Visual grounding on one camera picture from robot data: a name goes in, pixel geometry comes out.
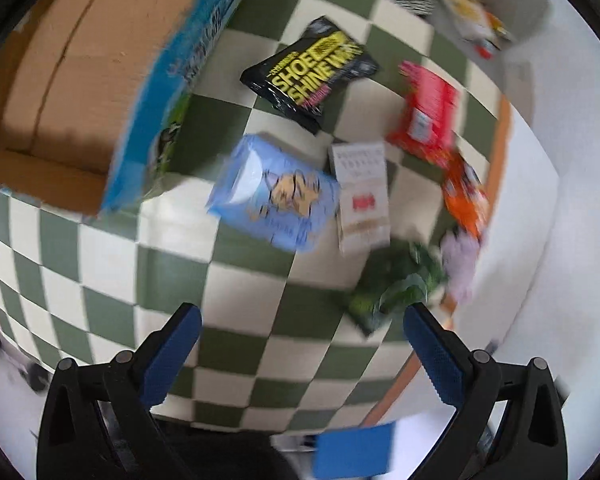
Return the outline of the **red wipes pack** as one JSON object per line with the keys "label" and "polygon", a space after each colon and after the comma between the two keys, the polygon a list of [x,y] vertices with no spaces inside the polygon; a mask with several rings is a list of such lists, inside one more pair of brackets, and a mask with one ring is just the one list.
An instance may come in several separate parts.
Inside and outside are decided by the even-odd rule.
{"label": "red wipes pack", "polygon": [[455,151],[453,131],[458,91],[428,68],[404,61],[405,107],[387,141],[430,165],[445,169]]}

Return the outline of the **lilac cloth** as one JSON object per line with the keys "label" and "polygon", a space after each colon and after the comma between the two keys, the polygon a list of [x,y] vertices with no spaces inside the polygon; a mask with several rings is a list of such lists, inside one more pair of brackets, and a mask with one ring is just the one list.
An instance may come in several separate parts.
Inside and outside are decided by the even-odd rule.
{"label": "lilac cloth", "polygon": [[450,229],[442,237],[442,266],[448,277],[445,295],[456,304],[464,304],[471,295],[480,249],[480,240],[460,226]]}

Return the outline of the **green wipes pack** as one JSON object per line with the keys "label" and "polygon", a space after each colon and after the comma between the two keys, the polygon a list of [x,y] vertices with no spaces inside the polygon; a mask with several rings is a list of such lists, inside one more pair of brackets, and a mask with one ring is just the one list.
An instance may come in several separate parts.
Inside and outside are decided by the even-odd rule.
{"label": "green wipes pack", "polygon": [[347,315],[365,337],[410,304],[426,304],[448,274],[439,256],[414,240],[392,240],[373,250],[358,284],[343,300]]}

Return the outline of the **black shoe shine wipes pack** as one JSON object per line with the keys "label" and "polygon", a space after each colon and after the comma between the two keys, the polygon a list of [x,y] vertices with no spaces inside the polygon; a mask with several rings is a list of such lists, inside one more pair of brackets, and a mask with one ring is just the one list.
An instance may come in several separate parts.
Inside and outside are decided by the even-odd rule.
{"label": "black shoe shine wipes pack", "polygon": [[310,133],[322,128],[322,106],[379,64],[329,18],[313,20],[293,44],[246,68],[240,82]]}

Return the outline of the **light blue tissue pack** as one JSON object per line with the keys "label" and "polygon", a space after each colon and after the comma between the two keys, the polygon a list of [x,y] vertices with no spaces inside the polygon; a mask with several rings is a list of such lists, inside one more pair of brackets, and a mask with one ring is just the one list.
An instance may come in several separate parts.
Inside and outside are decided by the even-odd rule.
{"label": "light blue tissue pack", "polygon": [[257,134],[246,134],[216,178],[207,208],[232,228],[287,252],[309,252],[335,217],[340,186]]}

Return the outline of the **green white checkered tablecloth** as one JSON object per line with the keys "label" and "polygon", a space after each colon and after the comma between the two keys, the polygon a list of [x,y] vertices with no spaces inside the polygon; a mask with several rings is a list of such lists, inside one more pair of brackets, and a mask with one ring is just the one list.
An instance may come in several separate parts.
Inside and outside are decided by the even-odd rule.
{"label": "green white checkered tablecloth", "polygon": [[[327,16],[378,59],[380,71],[335,96],[309,133],[238,80],[250,64]],[[434,28],[389,0],[242,0],[174,116],[183,124],[155,194],[88,216],[79,187],[48,174],[61,200],[0,183],[0,330],[45,368],[104,362],[133,349],[180,304],[201,308],[204,333],[178,374],[164,417],[227,430],[321,431],[362,422],[410,355],[396,326],[364,338],[338,300],[364,255],[345,257],[327,222],[316,247],[286,252],[206,211],[224,160],[242,137],[325,166],[331,146],[383,141],[398,124],[402,61],[457,88],[454,133],[487,174],[501,93]]]}

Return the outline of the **orange snack pack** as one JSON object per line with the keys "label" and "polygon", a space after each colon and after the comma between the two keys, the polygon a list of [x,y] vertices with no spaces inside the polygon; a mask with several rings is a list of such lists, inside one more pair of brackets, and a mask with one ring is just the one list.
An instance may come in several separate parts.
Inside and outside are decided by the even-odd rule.
{"label": "orange snack pack", "polygon": [[480,240],[488,221],[490,203],[474,168],[460,151],[455,151],[449,159],[442,194],[445,208],[457,224]]}

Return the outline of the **white tissue pack red logo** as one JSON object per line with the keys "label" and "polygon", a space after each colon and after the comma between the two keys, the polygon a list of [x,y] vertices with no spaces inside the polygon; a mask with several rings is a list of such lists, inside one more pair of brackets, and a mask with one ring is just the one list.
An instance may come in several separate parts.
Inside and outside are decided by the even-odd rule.
{"label": "white tissue pack red logo", "polygon": [[340,186],[339,248],[343,255],[390,243],[388,171],[382,142],[330,147],[332,172]]}

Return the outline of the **yellow snack bag on chair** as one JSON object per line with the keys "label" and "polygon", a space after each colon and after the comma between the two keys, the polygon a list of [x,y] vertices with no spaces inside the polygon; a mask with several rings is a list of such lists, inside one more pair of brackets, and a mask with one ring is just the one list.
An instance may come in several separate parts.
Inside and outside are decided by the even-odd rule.
{"label": "yellow snack bag on chair", "polygon": [[483,0],[440,0],[460,36],[470,42],[482,58],[490,60],[512,35]]}

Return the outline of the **cardboard box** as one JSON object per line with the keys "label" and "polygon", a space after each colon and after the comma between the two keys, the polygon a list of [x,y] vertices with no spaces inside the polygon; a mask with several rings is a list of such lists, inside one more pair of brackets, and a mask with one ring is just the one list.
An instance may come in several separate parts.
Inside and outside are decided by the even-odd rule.
{"label": "cardboard box", "polygon": [[242,0],[14,0],[0,38],[0,187],[94,216],[166,172]]}

